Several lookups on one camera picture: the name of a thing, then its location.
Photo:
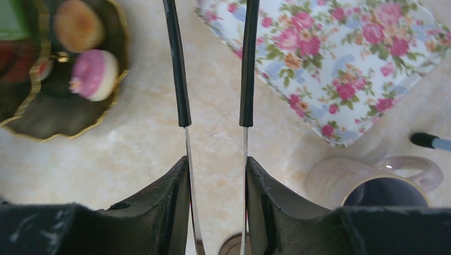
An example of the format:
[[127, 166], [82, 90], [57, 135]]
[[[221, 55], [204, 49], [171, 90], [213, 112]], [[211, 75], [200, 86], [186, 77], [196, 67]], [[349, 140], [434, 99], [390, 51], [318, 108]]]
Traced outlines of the round orange bun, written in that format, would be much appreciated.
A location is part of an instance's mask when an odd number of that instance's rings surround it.
[[64, 1], [56, 9], [53, 29], [68, 51], [82, 53], [99, 46], [106, 35], [100, 17], [83, 1]]

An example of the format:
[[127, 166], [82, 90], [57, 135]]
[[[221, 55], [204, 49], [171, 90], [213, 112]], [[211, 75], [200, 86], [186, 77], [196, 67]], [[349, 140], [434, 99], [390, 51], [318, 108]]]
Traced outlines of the dark wooden coaster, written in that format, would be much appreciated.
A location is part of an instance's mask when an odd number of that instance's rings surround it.
[[[220, 247], [218, 255], [240, 255], [242, 234], [230, 236]], [[246, 255], [252, 254], [249, 233], [246, 233]]]

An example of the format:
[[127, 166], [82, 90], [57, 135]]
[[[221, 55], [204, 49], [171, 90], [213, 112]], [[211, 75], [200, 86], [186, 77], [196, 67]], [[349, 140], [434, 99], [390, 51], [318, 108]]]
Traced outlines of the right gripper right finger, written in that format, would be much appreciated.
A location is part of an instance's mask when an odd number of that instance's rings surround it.
[[252, 254], [450, 254], [450, 209], [342, 207], [329, 210], [246, 164]]

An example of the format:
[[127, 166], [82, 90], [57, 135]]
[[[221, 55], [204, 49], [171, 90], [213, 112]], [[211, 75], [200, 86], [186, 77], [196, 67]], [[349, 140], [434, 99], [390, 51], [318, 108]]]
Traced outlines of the pink frosted donut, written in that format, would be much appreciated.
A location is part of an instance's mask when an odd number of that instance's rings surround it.
[[112, 93], [118, 77], [116, 57], [106, 50], [91, 49], [77, 57], [69, 89], [90, 101], [102, 101]]

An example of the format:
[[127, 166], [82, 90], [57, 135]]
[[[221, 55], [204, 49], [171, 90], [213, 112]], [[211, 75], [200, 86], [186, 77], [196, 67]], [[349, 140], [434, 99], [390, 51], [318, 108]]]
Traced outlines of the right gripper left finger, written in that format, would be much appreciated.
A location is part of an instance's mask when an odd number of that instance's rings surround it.
[[1, 254], [184, 254], [188, 159], [107, 210], [1, 205]]

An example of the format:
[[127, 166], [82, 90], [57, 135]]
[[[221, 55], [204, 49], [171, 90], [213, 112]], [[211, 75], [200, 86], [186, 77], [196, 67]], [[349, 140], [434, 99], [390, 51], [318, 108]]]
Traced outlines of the black handled steel tongs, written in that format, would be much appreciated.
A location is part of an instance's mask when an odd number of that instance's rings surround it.
[[[188, 127], [191, 125], [191, 114], [185, 62], [181, 40], [178, 14], [174, 1], [164, 1], [166, 24], [168, 28], [173, 79], [177, 100], [178, 122], [184, 129], [185, 144], [189, 166], [190, 184], [190, 211], [193, 225], [193, 235], [197, 254], [205, 254], [201, 225], [198, 214], [197, 198], [195, 193], [194, 170], [191, 156], [191, 146]], [[240, 254], [246, 254], [247, 235], [247, 162], [248, 162], [248, 129], [253, 126], [254, 85], [255, 85], [255, 51], [258, 24], [259, 1], [252, 0], [246, 3], [246, 16], [244, 25], [242, 64], [241, 64], [241, 93], [239, 125], [243, 127], [243, 227], [241, 232]]]

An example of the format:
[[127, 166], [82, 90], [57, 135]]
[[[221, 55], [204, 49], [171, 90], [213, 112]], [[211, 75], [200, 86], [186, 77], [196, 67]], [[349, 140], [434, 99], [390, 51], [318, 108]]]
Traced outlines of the red fruit tart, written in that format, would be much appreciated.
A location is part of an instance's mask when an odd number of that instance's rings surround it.
[[41, 49], [32, 39], [1, 41], [1, 85], [33, 81]]

